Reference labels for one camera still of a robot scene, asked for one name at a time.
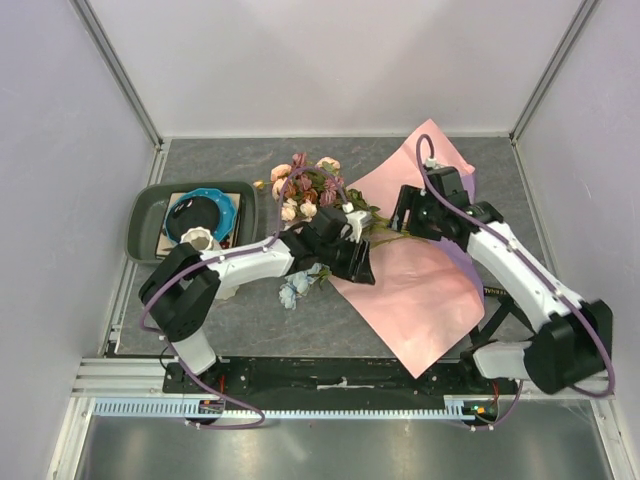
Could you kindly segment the purple pink wrapping paper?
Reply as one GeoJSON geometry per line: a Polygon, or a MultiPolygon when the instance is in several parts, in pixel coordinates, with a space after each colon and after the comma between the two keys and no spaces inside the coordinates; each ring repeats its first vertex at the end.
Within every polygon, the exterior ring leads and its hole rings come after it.
{"type": "MultiPolygon", "coordinates": [[[[422,186],[416,142],[427,134],[422,152],[455,167],[469,194],[474,167],[459,154],[433,120],[420,125],[379,167],[352,183],[383,217],[394,210],[403,185],[422,186]]],[[[484,294],[470,257],[453,242],[409,237],[375,237],[370,252],[373,285],[332,277],[331,284],[364,318],[393,355],[419,377],[483,318],[484,294]]]]}

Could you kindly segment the cream rose stem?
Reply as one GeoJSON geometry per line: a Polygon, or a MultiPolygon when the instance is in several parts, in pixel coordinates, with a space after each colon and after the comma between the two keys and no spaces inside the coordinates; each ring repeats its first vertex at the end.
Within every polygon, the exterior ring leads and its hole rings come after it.
{"type": "Polygon", "coordinates": [[[284,222],[310,221],[317,213],[318,207],[309,200],[301,203],[288,199],[281,208],[281,219],[284,222]]]}

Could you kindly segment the dusty pink rose stem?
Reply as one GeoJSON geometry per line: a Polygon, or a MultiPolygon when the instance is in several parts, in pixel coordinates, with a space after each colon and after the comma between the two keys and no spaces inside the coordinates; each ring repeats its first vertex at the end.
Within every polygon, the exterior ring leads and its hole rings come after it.
{"type": "MultiPolygon", "coordinates": [[[[306,153],[295,153],[292,156],[291,166],[292,172],[286,179],[288,180],[288,184],[294,178],[306,175],[317,185],[320,192],[319,202],[316,203],[318,210],[321,207],[340,208],[344,204],[342,195],[337,188],[337,184],[339,184],[343,188],[347,200],[351,202],[356,209],[367,210],[372,214],[372,225],[366,228],[366,231],[374,235],[380,235],[384,241],[387,237],[395,239],[406,236],[404,232],[393,232],[388,227],[389,219],[384,216],[379,207],[369,203],[360,190],[347,188],[345,186],[344,178],[340,172],[341,164],[337,160],[331,157],[323,157],[318,162],[313,163],[308,159],[306,153]]],[[[293,225],[296,222],[297,221],[284,223],[293,225]]]]}

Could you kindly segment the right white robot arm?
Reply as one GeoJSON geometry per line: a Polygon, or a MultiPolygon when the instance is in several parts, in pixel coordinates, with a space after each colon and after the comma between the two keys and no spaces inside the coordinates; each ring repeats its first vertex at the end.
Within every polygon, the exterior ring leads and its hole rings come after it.
{"type": "Polygon", "coordinates": [[[613,313],[602,300],[587,301],[556,279],[516,238],[488,202],[473,203],[453,167],[427,168],[419,188],[401,187],[389,226],[428,240],[447,239],[483,265],[528,320],[532,336],[521,342],[486,341],[458,368],[458,381],[477,394],[496,378],[530,380],[546,394],[604,372],[615,388],[613,313]]]}

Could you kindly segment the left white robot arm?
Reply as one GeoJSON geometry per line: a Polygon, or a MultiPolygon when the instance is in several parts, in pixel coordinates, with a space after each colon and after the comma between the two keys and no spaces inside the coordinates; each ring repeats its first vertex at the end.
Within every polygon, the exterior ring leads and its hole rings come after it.
{"type": "Polygon", "coordinates": [[[250,245],[198,251],[182,243],[140,288],[143,315],[153,318],[184,364],[185,382],[198,393],[211,392],[220,371],[203,324],[218,294],[264,278],[307,271],[317,264],[340,279],[373,285],[370,242],[363,237],[371,222],[370,212],[351,205],[322,207],[311,221],[250,245]]]}

